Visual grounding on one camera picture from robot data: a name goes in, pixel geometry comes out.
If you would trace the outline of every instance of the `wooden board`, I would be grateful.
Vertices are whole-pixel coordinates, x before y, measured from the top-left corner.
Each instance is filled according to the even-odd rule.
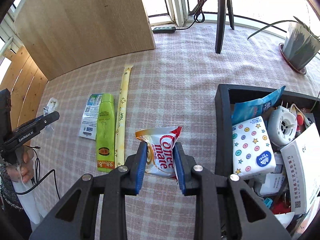
[[[47,82],[47,78],[44,76],[41,70],[38,69],[24,99],[18,126],[36,117],[42,93]]]
[[[155,48],[141,0],[26,0],[14,24],[49,80],[105,58]]]
[[[11,92],[22,67],[30,55],[24,46],[18,50],[17,54],[12,53],[11,51],[6,53],[5,56],[11,60],[11,64],[3,77],[0,90],[7,88]]]
[[[20,112],[22,109],[24,98],[38,67],[31,57],[24,64],[21,73],[11,92],[11,127],[15,129],[18,125]]]

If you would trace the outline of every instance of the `red object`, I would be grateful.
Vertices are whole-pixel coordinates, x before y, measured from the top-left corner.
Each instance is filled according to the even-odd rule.
[[[298,122],[298,125],[303,125],[303,117],[301,115],[297,115],[297,122]]]
[[[291,212],[291,207],[287,208],[285,203],[279,200],[279,202],[273,206],[272,212],[275,215],[288,213],[288,212]]]

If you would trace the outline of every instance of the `coffee-mate packet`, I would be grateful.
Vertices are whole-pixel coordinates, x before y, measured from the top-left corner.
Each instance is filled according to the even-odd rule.
[[[175,178],[172,149],[182,126],[150,128],[136,132],[136,138],[148,144],[145,172]]]

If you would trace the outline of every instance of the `tripod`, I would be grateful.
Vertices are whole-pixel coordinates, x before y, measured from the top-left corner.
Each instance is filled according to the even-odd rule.
[[[201,2],[199,0],[196,7],[189,13],[189,15],[200,15],[201,10],[197,10],[198,8],[202,8],[203,4],[207,0]],[[231,0],[218,0],[218,21],[217,21],[217,35],[216,35],[216,46],[215,51],[216,53],[220,54],[222,50],[222,43],[223,43],[223,36],[224,36],[224,26],[226,24],[226,11],[228,7],[228,14],[229,14],[229,22],[231,29],[235,29],[235,22],[233,20],[233,10],[232,10],[232,1]]]

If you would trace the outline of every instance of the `paper box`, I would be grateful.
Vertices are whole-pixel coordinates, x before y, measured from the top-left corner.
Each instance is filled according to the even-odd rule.
[[[273,172],[276,161],[261,116],[232,126],[233,173],[242,179]]]
[[[291,211],[309,211],[320,189],[320,137],[313,123],[299,137],[281,149],[289,180]]]
[[[282,183],[286,177],[284,161],[280,153],[275,153],[276,168],[273,172],[268,173],[263,183],[256,182],[254,190],[260,196],[275,195],[279,192]]]

